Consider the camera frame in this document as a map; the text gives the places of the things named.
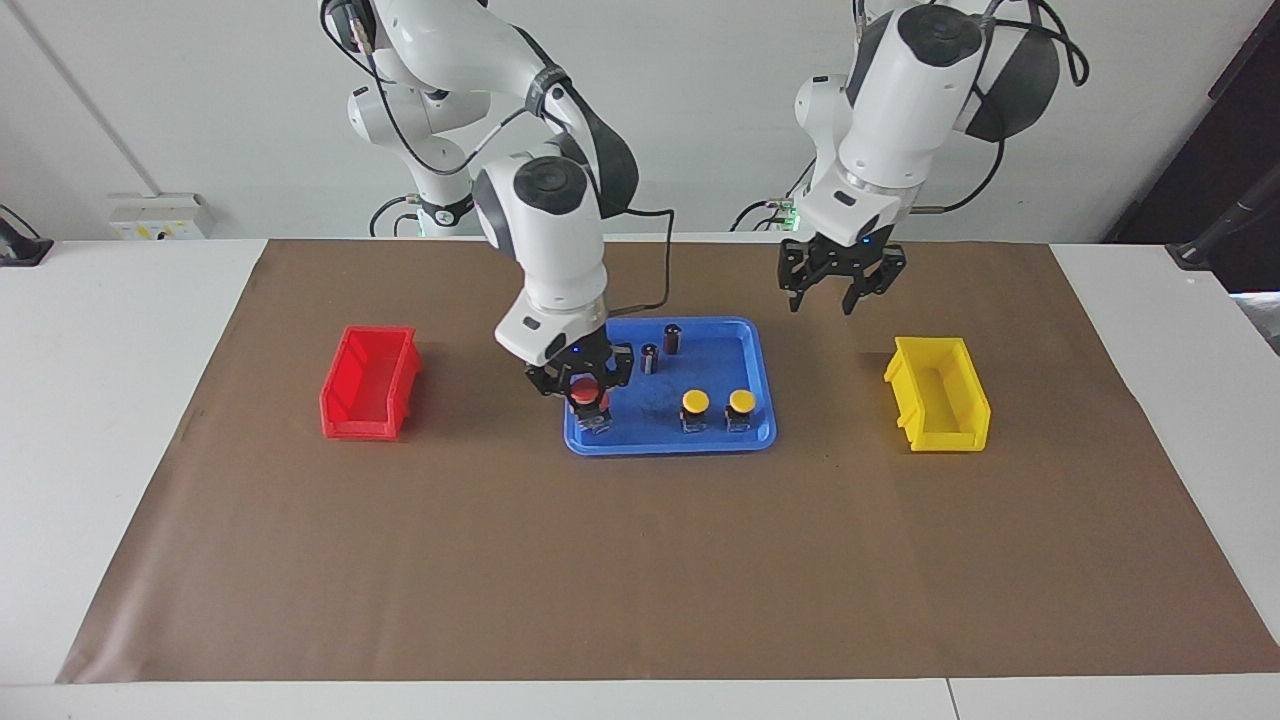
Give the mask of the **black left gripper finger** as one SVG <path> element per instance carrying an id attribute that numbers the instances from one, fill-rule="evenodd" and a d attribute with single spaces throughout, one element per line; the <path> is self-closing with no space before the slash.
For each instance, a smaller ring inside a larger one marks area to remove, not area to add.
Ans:
<path id="1" fill-rule="evenodd" d="M 870 269 L 856 269 L 842 300 L 844 315 L 851 315 L 861 299 L 886 293 L 906 265 L 908 256 L 904 249 L 884 249 Z"/>
<path id="2" fill-rule="evenodd" d="M 824 277 L 826 259 L 817 242 L 782 242 L 778 286 L 787 296 L 788 310 L 797 313 L 806 292 Z"/>

